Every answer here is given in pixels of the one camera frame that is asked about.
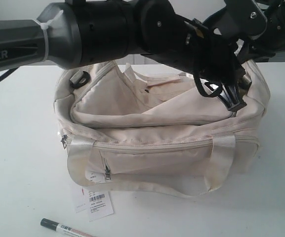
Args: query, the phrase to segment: pen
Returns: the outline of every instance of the pen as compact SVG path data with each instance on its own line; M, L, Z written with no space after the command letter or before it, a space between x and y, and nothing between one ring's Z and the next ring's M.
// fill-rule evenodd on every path
M71 227L62 225L58 222L55 221L51 221L48 219L43 218L40 222L40 224L48 229L51 229L53 231L59 232L63 235L67 235L67 236L72 236L72 237L93 237L90 236L89 234L86 234L82 231L78 231L76 229L73 229Z

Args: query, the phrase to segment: robotic arm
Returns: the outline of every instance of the robotic arm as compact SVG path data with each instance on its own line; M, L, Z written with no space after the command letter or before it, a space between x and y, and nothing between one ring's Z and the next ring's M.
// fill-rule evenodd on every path
M44 60L71 69L141 54L193 74L202 96L218 96L236 112L246 105L239 86L248 86L241 63L285 50L285 1L265 12L254 0L224 1L203 23L177 15L168 0L52 3L36 21L0 21L0 71ZM236 56L238 39L244 45Z

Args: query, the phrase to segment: cream bag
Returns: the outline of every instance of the cream bag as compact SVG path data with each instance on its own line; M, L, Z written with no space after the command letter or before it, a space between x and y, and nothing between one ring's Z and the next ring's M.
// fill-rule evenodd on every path
M135 181L137 174L204 176L207 192L229 173L242 173L258 150L257 128L269 88L253 61L243 64L252 85L236 114L218 98L204 98L186 74L146 77L114 61L65 71L54 108L68 171L91 191L150 191L188 198L175 189ZM91 80L78 89L71 81ZM86 173L105 175L96 184Z

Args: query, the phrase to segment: barcode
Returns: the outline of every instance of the barcode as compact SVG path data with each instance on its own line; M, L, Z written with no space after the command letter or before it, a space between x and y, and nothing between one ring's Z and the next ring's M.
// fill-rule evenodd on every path
M103 199L104 197L105 197L105 194L101 194L98 196L90 197L89 201L97 201L97 200Z

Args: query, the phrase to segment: paper tag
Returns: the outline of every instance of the paper tag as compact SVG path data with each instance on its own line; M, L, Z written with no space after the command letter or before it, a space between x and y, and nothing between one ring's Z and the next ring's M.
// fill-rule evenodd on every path
M75 212L78 213L86 210L88 204L86 197L87 190L85 190L82 186L77 185L72 180L70 181L70 189Z
M105 177L103 174L89 172L86 174L88 180L95 183L104 183ZM89 221L94 221L114 213L109 192L90 192L86 189L86 202Z

